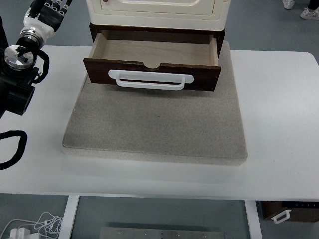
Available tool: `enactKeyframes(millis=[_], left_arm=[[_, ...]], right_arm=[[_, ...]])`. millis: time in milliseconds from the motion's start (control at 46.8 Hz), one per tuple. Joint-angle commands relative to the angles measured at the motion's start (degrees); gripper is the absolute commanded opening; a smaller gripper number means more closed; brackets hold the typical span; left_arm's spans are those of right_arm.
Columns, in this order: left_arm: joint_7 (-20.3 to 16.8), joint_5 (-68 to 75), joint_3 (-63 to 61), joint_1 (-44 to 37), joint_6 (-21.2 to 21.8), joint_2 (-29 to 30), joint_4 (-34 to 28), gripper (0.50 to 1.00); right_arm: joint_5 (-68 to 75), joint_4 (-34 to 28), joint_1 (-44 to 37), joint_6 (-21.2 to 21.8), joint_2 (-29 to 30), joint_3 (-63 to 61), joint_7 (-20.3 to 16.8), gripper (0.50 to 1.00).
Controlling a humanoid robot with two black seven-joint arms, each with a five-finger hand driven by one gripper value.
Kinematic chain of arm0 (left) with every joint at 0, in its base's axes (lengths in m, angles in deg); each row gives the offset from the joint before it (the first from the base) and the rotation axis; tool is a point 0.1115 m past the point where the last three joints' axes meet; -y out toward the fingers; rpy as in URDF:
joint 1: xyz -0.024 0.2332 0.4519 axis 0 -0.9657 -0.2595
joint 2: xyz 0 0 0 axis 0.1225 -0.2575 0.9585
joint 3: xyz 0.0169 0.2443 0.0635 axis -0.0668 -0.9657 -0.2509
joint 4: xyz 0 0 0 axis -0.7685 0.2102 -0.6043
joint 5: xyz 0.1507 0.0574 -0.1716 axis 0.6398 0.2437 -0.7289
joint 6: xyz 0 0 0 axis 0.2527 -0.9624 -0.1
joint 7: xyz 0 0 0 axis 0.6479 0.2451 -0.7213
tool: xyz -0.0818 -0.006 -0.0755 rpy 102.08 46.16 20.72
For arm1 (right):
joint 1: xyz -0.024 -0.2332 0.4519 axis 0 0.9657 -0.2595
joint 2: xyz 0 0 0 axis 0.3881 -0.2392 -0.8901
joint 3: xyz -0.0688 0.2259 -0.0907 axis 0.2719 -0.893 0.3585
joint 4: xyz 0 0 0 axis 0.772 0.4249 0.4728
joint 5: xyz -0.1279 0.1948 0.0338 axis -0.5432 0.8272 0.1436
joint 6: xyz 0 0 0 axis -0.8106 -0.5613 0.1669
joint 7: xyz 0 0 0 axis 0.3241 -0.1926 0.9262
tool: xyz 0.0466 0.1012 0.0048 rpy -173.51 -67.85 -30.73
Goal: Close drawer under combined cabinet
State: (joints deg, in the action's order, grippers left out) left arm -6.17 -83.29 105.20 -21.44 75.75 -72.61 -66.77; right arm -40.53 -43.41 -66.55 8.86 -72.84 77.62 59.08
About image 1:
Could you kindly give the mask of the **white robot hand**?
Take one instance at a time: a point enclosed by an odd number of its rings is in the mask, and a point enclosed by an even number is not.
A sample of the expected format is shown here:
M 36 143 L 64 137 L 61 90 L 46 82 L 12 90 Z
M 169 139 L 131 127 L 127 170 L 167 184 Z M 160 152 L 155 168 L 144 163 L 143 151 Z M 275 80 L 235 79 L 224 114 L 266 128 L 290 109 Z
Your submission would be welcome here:
M 51 38 L 64 20 L 72 0 L 67 0 L 60 10 L 62 0 L 34 0 L 25 13 L 22 34 L 32 33 L 39 38 Z

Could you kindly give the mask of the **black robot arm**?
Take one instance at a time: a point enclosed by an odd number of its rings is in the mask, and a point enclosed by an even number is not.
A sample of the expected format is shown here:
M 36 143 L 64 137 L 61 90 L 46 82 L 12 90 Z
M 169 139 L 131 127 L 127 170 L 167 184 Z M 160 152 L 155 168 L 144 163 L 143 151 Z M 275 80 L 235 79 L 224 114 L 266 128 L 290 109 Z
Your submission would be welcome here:
M 59 29 L 71 1 L 34 0 L 25 13 L 24 27 L 14 45 L 0 30 L 0 113 L 23 115 L 49 71 L 49 57 L 42 51 Z

